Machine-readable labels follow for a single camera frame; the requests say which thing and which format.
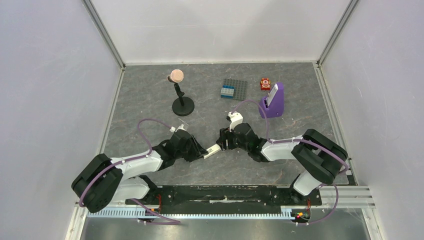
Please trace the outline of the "white remote control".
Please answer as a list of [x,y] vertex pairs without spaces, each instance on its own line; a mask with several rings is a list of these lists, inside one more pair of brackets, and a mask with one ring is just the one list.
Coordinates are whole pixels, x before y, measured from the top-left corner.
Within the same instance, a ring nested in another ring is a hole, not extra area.
[[222,149],[218,144],[214,144],[211,147],[207,148],[207,154],[203,156],[204,159],[211,157],[212,155],[220,152]]

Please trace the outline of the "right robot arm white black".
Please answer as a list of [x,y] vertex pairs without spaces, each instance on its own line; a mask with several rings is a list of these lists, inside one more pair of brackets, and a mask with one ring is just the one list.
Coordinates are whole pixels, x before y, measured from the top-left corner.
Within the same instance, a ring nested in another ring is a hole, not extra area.
[[346,150],[312,128],[300,136],[267,140],[255,134],[248,123],[241,123],[234,129],[222,128],[216,143],[223,151],[242,149],[259,163],[297,160],[304,172],[295,178],[288,191],[295,204],[306,201],[314,189],[333,184],[336,176],[349,168]]

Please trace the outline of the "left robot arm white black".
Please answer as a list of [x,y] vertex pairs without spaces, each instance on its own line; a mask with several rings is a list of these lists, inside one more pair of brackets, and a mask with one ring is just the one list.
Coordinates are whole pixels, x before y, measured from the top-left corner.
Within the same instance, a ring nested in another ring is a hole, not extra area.
[[152,204],[157,198],[156,185],[145,173],[164,170],[179,159],[192,162],[208,153],[192,134],[178,129],[170,139],[143,153],[112,158],[104,153],[96,155],[72,182],[71,189],[91,213],[127,199]]

